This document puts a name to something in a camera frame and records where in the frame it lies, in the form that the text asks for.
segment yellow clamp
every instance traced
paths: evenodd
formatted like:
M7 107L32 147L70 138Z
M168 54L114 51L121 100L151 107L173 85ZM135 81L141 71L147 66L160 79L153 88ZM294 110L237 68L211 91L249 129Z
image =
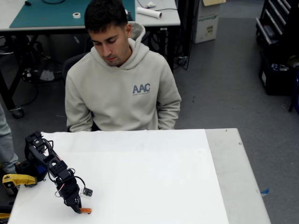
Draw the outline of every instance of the yellow clamp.
M3 176L2 183L7 189L14 188L21 184L25 184L26 187L31 187L37 185L37 179L29 175L7 174Z
M0 219L2 218L9 218L10 213L0 213Z

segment man's nose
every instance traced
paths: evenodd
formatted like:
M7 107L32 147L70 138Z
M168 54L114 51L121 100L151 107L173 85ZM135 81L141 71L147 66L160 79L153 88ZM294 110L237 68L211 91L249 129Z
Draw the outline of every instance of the man's nose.
M103 56L104 57L108 57L109 55L111 55L112 51L110 50L110 48L107 45L103 45Z

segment young man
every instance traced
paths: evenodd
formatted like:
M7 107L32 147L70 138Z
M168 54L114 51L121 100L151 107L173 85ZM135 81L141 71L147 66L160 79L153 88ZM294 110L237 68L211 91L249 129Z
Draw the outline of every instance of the young man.
M120 0L93 0L85 27L94 47L67 74L70 131L173 129L181 97L164 57L141 43L144 26Z

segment person's leg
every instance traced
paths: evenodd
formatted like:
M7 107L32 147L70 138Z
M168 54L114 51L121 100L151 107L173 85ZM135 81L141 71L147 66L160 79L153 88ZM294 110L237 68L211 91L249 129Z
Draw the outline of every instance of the person's leg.
M18 162L18 156L14 153L11 130L6 122L3 108L0 104L0 163L5 173L15 173L14 165Z

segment aac logo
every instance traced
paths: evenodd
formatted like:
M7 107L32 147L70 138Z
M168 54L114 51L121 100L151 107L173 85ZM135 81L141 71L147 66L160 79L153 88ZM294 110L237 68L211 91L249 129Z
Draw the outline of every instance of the aac logo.
M133 94L137 95L137 93L145 94L150 91L150 84L146 83L145 85L141 84L138 88L136 85L134 85Z

